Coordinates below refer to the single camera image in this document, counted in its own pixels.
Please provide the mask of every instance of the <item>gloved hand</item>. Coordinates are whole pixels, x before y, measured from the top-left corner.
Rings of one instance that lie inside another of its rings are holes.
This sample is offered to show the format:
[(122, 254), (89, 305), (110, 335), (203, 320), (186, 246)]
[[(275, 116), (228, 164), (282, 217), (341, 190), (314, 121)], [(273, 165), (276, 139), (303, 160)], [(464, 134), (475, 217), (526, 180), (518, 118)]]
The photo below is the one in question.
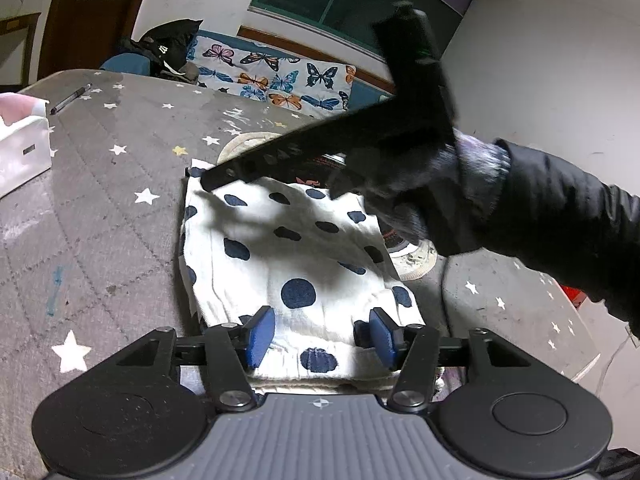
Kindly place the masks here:
[(495, 144), (457, 130), (454, 136), (455, 145), (353, 150), (332, 175), (330, 195), (362, 194), (367, 212), (414, 244), (428, 238), (443, 256), (479, 249), (477, 233), (500, 198), (510, 159)]

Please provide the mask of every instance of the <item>black jacket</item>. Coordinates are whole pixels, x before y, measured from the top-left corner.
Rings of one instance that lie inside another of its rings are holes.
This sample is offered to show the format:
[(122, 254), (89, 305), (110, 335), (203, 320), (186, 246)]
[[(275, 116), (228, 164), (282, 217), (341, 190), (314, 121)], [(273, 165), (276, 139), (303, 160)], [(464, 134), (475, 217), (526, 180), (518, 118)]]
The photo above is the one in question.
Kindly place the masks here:
[(482, 245), (604, 299), (640, 335), (640, 198), (562, 158), (497, 143), (511, 170)]

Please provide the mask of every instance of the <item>folded white fabric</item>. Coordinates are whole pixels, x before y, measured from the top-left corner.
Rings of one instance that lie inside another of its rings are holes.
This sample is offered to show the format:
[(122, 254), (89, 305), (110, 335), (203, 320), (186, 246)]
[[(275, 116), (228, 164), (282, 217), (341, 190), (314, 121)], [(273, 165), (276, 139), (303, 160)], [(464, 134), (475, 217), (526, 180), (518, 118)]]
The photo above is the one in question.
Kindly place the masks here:
[(422, 318), (361, 197), (330, 200), (270, 178), (208, 193), (199, 176), (211, 166), (193, 159), (186, 193), (180, 263), (192, 313), (212, 326), (274, 308), (255, 386), (384, 388), (391, 375), (373, 348), (356, 346), (354, 323), (376, 306), (400, 325)]

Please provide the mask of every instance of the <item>floor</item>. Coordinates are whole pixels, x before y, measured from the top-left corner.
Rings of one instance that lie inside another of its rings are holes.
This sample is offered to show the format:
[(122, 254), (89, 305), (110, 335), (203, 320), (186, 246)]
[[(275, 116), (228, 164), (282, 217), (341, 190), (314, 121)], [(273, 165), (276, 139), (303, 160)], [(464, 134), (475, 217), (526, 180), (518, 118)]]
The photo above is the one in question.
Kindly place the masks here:
[(602, 303), (585, 300), (579, 312), (602, 354), (580, 384), (599, 395), (611, 413), (609, 448), (640, 453), (640, 349), (629, 338), (626, 324), (610, 316)]

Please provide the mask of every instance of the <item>pen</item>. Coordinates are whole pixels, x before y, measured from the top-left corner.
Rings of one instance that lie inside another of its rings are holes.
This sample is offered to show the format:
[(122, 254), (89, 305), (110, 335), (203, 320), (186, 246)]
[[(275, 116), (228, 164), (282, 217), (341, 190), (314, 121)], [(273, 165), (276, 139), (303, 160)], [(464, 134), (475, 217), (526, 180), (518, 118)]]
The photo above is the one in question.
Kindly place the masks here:
[(75, 92), (73, 92), (69, 97), (67, 97), (66, 99), (62, 99), (62, 101), (60, 101), (57, 105), (55, 105), (52, 109), (51, 109), (51, 115), (55, 115), (60, 113), (60, 110), (62, 110), (62, 108), (64, 108), (65, 106), (67, 106), (71, 101), (73, 101), (74, 99), (79, 98), (82, 94), (84, 94), (86, 91), (88, 91), (89, 88), (91, 88), (91, 83), (87, 83), (84, 86), (81, 86), (78, 90), (76, 90)]

